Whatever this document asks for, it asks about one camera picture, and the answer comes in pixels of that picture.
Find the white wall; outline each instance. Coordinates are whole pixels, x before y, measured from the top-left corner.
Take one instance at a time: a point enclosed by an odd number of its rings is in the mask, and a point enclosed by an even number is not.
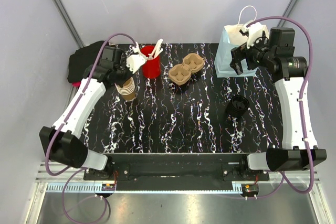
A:
[[[317,166],[323,190],[336,220],[336,48],[334,0],[300,0],[291,18],[308,30],[314,51],[308,99],[312,127],[320,148],[327,149],[327,161]],[[296,56],[307,56],[308,45],[302,32],[297,30]]]
[[[62,0],[83,42],[116,32],[138,42],[219,42],[224,25],[236,24],[240,10],[254,5],[258,17],[282,15],[290,0]],[[247,11],[242,21],[254,18]],[[277,21],[267,23],[276,26]],[[117,42],[129,42],[118,38]]]
[[[77,46],[52,0],[0,0],[0,220],[21,223],[43,150],[66,105]]]

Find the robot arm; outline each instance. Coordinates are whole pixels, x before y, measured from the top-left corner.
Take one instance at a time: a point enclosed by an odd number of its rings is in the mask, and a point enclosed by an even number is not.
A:
[[[304,57],[294,57],[295,31],[291,28],[272,28],[269,39],[260,35],[255,27],[241,31],[252,37],[245,44],[231,50],[230,66],[237,74],[242,74],[242,60],[247,61],[248,69],[265,67],[272,74],[273,82],[279,95],[283,121],[283,149],[268,149],[265,153],[248,156],[248,167],[253,170],[304,170],[309,162],[304,141],[308,141],[313,156],[314,166],[324,161],[326,151],[317,149],[317,141],[310,123],[307,86],[302,98],[307,128],[307,139],[303,139],[299,108],[299,92],[307,73],[307,61]]]
[[[92,66],[86,69],[85,78],[63,115],[52,127],[43,127],[40,131],[40,140],[47,154],[52,137],[60,129],[51,148],[50,160],[74,168],[86,167],[96,170],[108,168],[106,167],[107,156],[88,150],[79,138],[90,112],[106,89],[113,84],[122,86],[146,63],[146,57],[140,53],[139,48],[136,47],[134,51],[136,53],[125,59],[123,50],[105,47],[99,65],[95,68],[92,79],[85,89]]]

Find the table surface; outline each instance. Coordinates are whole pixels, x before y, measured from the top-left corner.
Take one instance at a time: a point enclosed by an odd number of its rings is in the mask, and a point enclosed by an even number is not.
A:
[[[118,45],[129,52],[129,45]],[[136,98],[125,102],[115,87],[106,91],[88,117],[82,140],[104,153],[228,153],[262,152],[281,147],[280,102],[265,69],[255,77],[217,78],[214,60],[218,44],[162,44],[161,75],[146,79],[137,72]],[[168,71],[195,52],[203,70],[182,86]],[[235,120],[225,108],[235,95],[250,108]]]

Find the pink object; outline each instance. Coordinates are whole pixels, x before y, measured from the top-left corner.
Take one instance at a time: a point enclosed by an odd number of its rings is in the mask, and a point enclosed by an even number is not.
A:
[[[149,54],[154,50],[154,46],[145,46],[140,49],[140,51],[145,55],[149,56]],[[147,61],[142,66],[143,76],[149,79],[154,79],[160,75],[160,55],[158,55],[155,59]]]
[[[73,85],[74,87],[79,87],[79,86],[80,86],[80,82],[74,82],[72,85]]]

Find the white bag handle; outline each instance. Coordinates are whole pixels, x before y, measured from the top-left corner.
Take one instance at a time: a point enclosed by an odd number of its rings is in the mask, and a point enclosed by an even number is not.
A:
[[[240,11],[238,24],[240,24],[240,17],[241,17],[241,14],[242,14],[243,10],[245,10],[247,7],[252,7],[254,9],[254,11],[256,12],[256,16],[254,17],[254,20],[256,20],[256,18],[257,18],[257,10],[255,9],[255,7],[253,5],[247,5],[243,9],[241,9],[241,11]]]

